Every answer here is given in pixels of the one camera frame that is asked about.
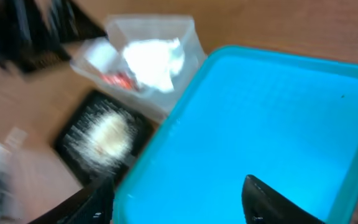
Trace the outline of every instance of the blue tray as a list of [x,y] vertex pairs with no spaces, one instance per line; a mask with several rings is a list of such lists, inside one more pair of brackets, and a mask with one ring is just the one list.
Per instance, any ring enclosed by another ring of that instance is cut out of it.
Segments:
[[245,223],[247,174],[326,223],[349,223],[358,65],[215,51],[118,189],[114,224]]

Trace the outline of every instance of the teal tray edge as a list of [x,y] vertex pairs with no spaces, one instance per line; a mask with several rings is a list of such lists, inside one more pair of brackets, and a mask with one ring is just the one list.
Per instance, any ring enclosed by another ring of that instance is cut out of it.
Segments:
[[[129,187],[134,185],[138,176],[141,175],[142,170],[147,165],[150,158],[153,156],[153,148],[159,148],[161,142],[166,138],[167,133],[171,126],[175,125],[176,118],[180,115],[185,108],[187,102],[192,97],[193,93],[197,89],[198,85],[203,81],[203,78],[208,73],[208,70],[214,65],[214,63],[225,55],[252,55],[254,58],[264,59],[267,57],[276,57],[280,63],[289,63],[294,66],[306,67],[310,69],[320,68],[325,72],[340,73],[349,77],[358,78],[358,65],[337,62],[333,60],[324,60],[318,58],[311,58],[299,55],[285,54],[280,52],[274,52],[270,50],[254,49],[250,47],[228,45],[220,49],[215,50],[207,58],[197,74],[188,85],[184,94],[174,107],[170,116],[164,121],[161,127],[157,130],[154,137],[150,141],[149,145],[145,148],[140,158],[135,163],[134,167],[129,171],[127,177],[119,186],[116,192],[116,198],[114,200],[113,220],[115,224],[130,224],[126,222],[124,211],[122,206],[125,201],[125,197],[128,194]],[[338,195],[334,201],[334,205],[330,211],[327,224],[348,224],[350,223],[353,211],[358,203],[358,150],[353,158],[349,172],[346,175],[342,187],[338,192]]]

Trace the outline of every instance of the transparent box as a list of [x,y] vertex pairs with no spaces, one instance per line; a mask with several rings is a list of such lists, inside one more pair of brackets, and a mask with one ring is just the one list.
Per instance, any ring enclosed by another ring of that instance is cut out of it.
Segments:
[[108,39],[117,52],[132,41],[178,39],[177,50],[184,52],[185,61],[178,75],[171,77],[174,90],[163,93],[156,88],[144,91],[130,91],[104,82],[98,71],[84,58],[84,52],[93,41],[87,41],[78,55],[71,61],[71,67],[98,84],[98,86],[123,102],[141,112],[146,117],[161,123],[171,112],[182,96],[189,82],[206,58],[195,31],[195,23],[190,16],[124,15],[111,16],[106,23]]

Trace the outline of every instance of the wooden table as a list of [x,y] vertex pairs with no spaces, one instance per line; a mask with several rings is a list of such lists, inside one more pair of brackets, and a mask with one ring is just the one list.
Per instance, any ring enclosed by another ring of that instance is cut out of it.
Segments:
[[[48,0],[38,0],[45,9]],[[102,22],[109,14],[189,14],[206,53],[237,44],[358,63],[355,0],[77,0]],[[48,144],[93,84],[68,65],[35,80],[0,71],[0,141],[16,126],[28,133],[15,169],[24,220],[56,206],[80,186]],[[358,223],[358,209],[353,223]]]

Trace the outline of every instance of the black tray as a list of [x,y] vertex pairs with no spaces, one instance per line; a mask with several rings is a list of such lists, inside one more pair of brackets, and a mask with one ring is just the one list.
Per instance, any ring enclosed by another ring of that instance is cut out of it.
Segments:
[[122,103],[104,93],[92,90],[76,109],[67,124],[64,125],[64,128],[61,130],[60,134],[58,134],[52,146],[84,186],[89,184],[93,179],[104,174],[113,175],[114,183],[118,185],[129,169],[127,165],[121,163],[119,167],[112,168],[110,172],[98,174],[95,171],[85,169],[76,159],[74,159],[79,158],[80,156],[73,150],[70,144],[73,142],[72,139],[74,139],[74,141],[81,140],[81,136],[74,130],[87,130],[89,128],[89,124],[86,122],[87,114],[91,113],[96,116],[101,116],[105,113],[105,109],[126,111],[134,118],[134,120],[128,124],[137,131],[134,135],[134,142],[130,152],[134,157],[137,157],[140,154],[154,132],[150,121],[143,115],[125,107]]

